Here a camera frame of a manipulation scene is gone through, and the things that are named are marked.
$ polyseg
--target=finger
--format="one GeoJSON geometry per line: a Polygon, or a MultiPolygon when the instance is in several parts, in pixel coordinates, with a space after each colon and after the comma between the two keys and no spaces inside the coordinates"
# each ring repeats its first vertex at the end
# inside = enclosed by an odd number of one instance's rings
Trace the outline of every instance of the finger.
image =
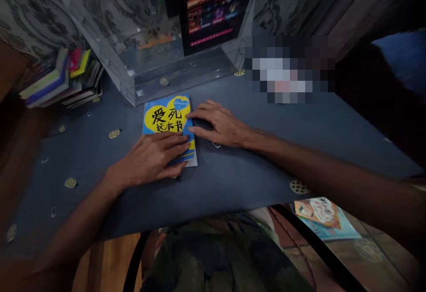
{"type": "Polygon", "coordinates": [[[223,105],[221,105],[220,103],[217,103],[216,101],[213,100],[207,100],[206,103],[210,103],[212,106],[216,106],[216,107],[223,107],[223,105]]]}
{"type": "Polygon", "coordinates": [[[190,112],[186,115],[187,118],[200,118],[205,119],[211,122],[213,116],[213,112],[209,110],[196,109],[193,112],[190,112]]]}
{"type": "Polygon", "coordinates": [[[215,131],[211,131],[211,130],[206,130],[200,127],[188,127],[188,130],[190,132],[192,132],[194,135],[216,142],[215,140],[217,140],[217,137],[219,136],[219,134],[215,131]]]}
{"type": "Polygon", "coordinates": [[[182,135],[182,131],[179,131],[179,132],[172,132],[172,131],[157,132],[157,133],[154,133],[154,134],[150,134],[150,137],[153,140],[163,140],[163,139],[166,139],[168,137],[175,136],[175,135],[182,135]]]}
{"type": "Polygon", "coordinates": [[[171,137],[168,137],[166,139],[163,139],[160,141],[160,147],[161,149],[168,149],[170,147],[173,147],[179,143],[183,143],[185,141],[187,141],[189,138],[188,135],[185,136],[178,136],[178,135],[174,135],[171,137]]]}
{"type": "Polygon", "coordinates": [[[197,107],[197,109],[204,109],[204,110],[211,110],[214,108],[214,105],[211,103],[200,103],[197,107]]]}
{"type": "Polygon", "coordinates": [[[163,170],[161,170],[157,174],[157,179],[177,177],[178,175],[181,174],[182,169],[185,168],[187,163],[188,162],[185,161],[185,162],[180,162],[178,164],[175,164],[173,166],[165,167],[163,170]]]}
{"type": "Polygon", "coordinates": [[[167,162],[172,161],[178,155],[180,155],[180,154],[184,153],[186,150],[188,150],[190,145],[191,144],[189,142],[186,142],[184,144],[177,145],[177,146],[174,146],[174,147],[167,149],[166,150],[166,161],[167,162]]]}

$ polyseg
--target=acrylic display box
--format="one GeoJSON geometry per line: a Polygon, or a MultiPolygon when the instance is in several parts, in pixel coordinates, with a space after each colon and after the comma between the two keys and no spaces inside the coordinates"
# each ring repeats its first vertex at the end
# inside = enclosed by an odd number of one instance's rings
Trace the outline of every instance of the acrylic display box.
{"type": "MultiPolygon", "coordinates": [[[[132,18],[111,15],[120,8],[121,1],[62,1],[117,89],[136,106],[241,70],[245,36],[252,30],[255,0],[248,2],[236,39],[188,56],[183,52],[179,16],[168,18],[164,0],[150,6],[150,24],[146,27],[134,22],[133,15],[132,18]],[[111,21],[115,28],[107,32],[103,27],[109,27],[111,21]],[[156,33],[159,40],[152,40],[152,29],[165,29],[165,33],[156,33]]],[[[133,6],[128,4],[132,7],[141,2],[123,1],[133,2],[133,6]]]]}

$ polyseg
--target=book on floor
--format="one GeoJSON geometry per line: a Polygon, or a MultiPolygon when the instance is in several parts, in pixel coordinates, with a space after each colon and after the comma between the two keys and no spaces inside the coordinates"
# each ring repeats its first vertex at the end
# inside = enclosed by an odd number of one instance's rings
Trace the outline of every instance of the book on floor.
{"type": "Polygon", "coordinates": [[[37,107],[69,88],[69,58],[65,57],[59,79],[25,100],[28,108],[37,107]]]}
{"type": "Polygon", "coordinates": [[[191,143],[189,149],[172,160],[170,163],[176,164],[188,161],[186,167],[197,166],[197,153],[195,151],[194,134],[188,130],[192,126],[192,119],[185,116],[191,112],[189,95],[177,95],[145,103],[143,116],[143,134],[154,134],[164,131],[182,131],[183,135],[188,135],[191,143]]]}
{"type": "Polygon", "coordinates": [[[89,97],[95,98],[98,94],[98,85],[103,69],[104,68],[99,61],[91,60],[87,67],[87,71],[78,77],[81,82],[82,89],[63,99],[61,103],[69,108],[69,106],[74,105],[74,103],[80,100],[89,97]]]}
{"type": "Polygon", "coordinates": [[[321,240],[346,240],[346,239],[359,239],[361,235],[353,228],[350,224],[349,220],[346,218],[345,214],[336,206],[336,219],[339,220],[340,228],[333,228],[330,226],[324,225],[324,223],[316,222],[311,219],[307,219],[305,217],[301,217],[298,215],[297,217],[306,224],[321,240]]]}
{"type": "Polygon", "coordinates": [[[294,210],[300,217],[340,229],[337,206],[325,197],[294,201],[294,210]]]}
{"type": "Polygon", "coordinates": [[[64,61],[68,56],[68,49],[60,48],[57,56],[53,57],[55,54],[49,55],[47,61],[36,65],[34,67],[35,73],[28,74],[29,77],[32,77],[28,78],[28,86],[23,88],[19,93],[22,99],[26,100],[51,85],[61,84],[60,81],[63,79],[61,78],[61,73],[64,61]]]}
{"type": "Polygon", "coordinates": [[[102,95],[102,92],[103,92],[102,91],[102,87],[103,87],[102,79],[100,79],[99,85],[96,88],[96,94],[95,95],[86,97],[86,98],[81,99],[81,100],[79,100],[79,101],[77,101],[75,103],[72,103],[72,104],[70,104],[70,105],[67,106],[67,109],[74,109],[74,108],[76,108],[78,106],[81,106],[82,104],[85,104],[85,103],[87,103],[87,102],[95,99],[96,97],[100,97],[102,95]]]}

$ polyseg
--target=screen image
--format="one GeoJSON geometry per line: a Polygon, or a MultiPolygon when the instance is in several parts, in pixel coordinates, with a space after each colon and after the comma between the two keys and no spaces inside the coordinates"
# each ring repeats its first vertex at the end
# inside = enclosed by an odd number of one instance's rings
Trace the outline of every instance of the screen image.
{"type": "Polygon", "coordinates": [[[249,0],[181,0],[184,54],[212,47],[238,36],[249,0]]]}

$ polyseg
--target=table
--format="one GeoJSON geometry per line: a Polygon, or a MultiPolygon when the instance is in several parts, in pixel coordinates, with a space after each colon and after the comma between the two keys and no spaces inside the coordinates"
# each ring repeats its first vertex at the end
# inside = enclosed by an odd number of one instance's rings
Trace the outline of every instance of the table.
{"type": "MultiPolygon", "coordinates": [[[[14,220],[17,236],[6,247],[7,253],[27,256],[42,249],[106,169],[140,137],[143,105],[132,107],[106,81],[100,102],[66,111],[43,140],[14,220]],[[66,131],[59,133],[62,124],[66,131]],[[122,131],[110,139],[115,129],[122,131]],[[67,178],[75,178],[77,186],[66,188],[67,178]],[[56,207],[54,218],[52,207],[56,207]]],[[[245,76],[230,75],[182,93],[189,93],[193,108],[215,100],[250,126],[394,178],[422,171],[338,96],[317,95],[312,104],[267,104],[265,94],[253,93],[253,85],[245,76]]],[[[289,184],[294,177],[255,153],[225,146],[216,149],[197,137],[196,149],[198,167],[185,168],[180,182],[166,179],[124,192],[108,213],[98,239],[313,196],[293,192],[289,184]]]]}

